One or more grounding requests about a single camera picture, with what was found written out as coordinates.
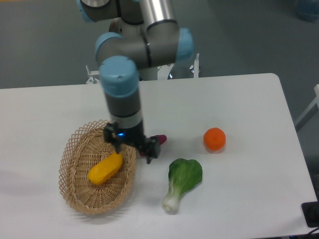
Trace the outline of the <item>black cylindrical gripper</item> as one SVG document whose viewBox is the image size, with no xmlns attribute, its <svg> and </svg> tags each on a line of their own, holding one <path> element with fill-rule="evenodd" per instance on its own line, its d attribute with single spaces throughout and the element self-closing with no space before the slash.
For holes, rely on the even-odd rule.
<svg viewBox="0 0 319 239">
<path fill-rule="evenodd" d="M 120 128 L 117 122 L 108 122 L 103 129 L 103 136 L 104 141 L 110 143 L 118 154 L 122 151 L 122 144 L 139 149 L 140 156 L 146 159 L 147 164 L 160 154 L 159 139 L 156 136 L 145 137 L 143 121 L 131 128 Z"/>
</svg>

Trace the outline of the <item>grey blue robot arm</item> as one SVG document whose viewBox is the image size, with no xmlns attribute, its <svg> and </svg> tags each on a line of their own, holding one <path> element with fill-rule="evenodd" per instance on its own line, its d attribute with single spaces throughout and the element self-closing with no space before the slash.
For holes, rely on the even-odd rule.
<svg viewBox="0 0 319 239">
<path fill-rule="evenodd" d="M 188 60 L 194 42 L 178 26 L 169 0 L 79 0 L 86 21 L 118 19 L 117 31 L 102 34 L 95 44 L 111 121 L 104 140 L 117 152 L 123 144 L 136 148 L 148 162 L 160 154 L 160 141 L 144 134 L 139 94 L 140 71 Z"/>
</svg>

